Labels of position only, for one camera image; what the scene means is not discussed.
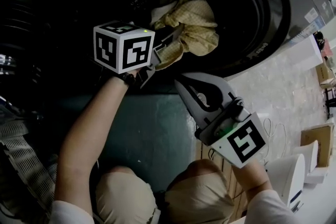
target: wristwatch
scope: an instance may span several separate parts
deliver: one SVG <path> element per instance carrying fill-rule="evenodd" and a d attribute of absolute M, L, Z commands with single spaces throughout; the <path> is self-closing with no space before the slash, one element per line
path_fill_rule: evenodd
<path fill-rule="evenodd" d="M 116 74 L 116 77 L 123 80 L 127 85 L 129 86 L 134 86 L 136 79 L 134 75 L 129 74 L 129 73 L 123 73 L 123 74 Z"/>

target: person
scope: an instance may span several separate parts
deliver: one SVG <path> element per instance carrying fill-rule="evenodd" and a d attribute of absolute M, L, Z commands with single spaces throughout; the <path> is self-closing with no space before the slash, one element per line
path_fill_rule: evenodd
<path fill-rule="evenodd" d="M 123 80 L 109 79 L 67 134 L 59 154 L 50 223 L 94 223 L 90 173 L 127 89 Z M 233 167 L 233 172 L 248 200 L 245 223 L 298 223 L 272 190 L 267 173 L 256 160 L 242 169 Z M 223 173 L 208 159 L 192 162 L 169 185 L 165 193 L 165 213 L 160 220 L 160 210 L 150 186 L 127 167 L 114 167 L 101 177 L 96 188 L 96 204 L 104 223 L 115 224 L 156 224 L 162 220 L 227 223 L 234 206 Z"/>

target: white shirt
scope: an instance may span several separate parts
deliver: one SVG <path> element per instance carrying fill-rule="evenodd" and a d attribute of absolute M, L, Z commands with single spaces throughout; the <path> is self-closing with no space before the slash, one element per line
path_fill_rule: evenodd
<path fill-rule="evenodd" d="M 248 205 L 245 224 L 299 224 L 293 212 L 274 190 L 258 193 Z M 65 201 L 54 201 L 50 224 L 94 224 L 83 209 Z"/>

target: towel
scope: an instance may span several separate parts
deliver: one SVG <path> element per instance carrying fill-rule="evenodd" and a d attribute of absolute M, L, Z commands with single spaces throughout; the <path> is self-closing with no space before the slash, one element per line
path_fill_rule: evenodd
<path fill-rule="evenodd" d="M 185 24 L 184 30 L 177 40 L 158 52 L 162 62 L 156 66 L 156 70 L 179 61 L 185 52 L 204 56 L 218 46 L 215 16 L 206 0 L 179 0 L 170 13 L 154 24 L 154 28 L 160 29 L 166 25 L 176 27 L 179 24 Z"/>
<path fill-rule="evenodd" d="M 169 3 L 169 4 L 165 5 L 165 6 L 154 8 L 151 11 L 152 20 L 151 20 L 149 25 L 152 27 L 152 25 L 154 25 L 163 15 L 165 15 L 172 8 L 174 8 L 176 6 L 176 4 L 177 4 L 177 1 L 174 1 L 172 3 Z"/>

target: label sticker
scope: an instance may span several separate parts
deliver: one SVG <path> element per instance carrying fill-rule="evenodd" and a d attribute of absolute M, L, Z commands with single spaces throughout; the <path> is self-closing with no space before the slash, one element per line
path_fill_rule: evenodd
<path fill-rule="evenodd" d="M 305 19 L 311 24 L 317 17 L 319 17 L 319 14 L 317 13 L 315 8 L 312 8 L 309 13 L 305 15 Z"/>
<path fill-rule="evenodd" d="M 295 45 L 307 37 L 309 37 L 314 32 L 320 30 L 324 26 L 322 18 L 319 16 L 315 21 L 313 21 L 309 26 L 307 26 L 300 34 L 294 37 L 289 43 Z"/>

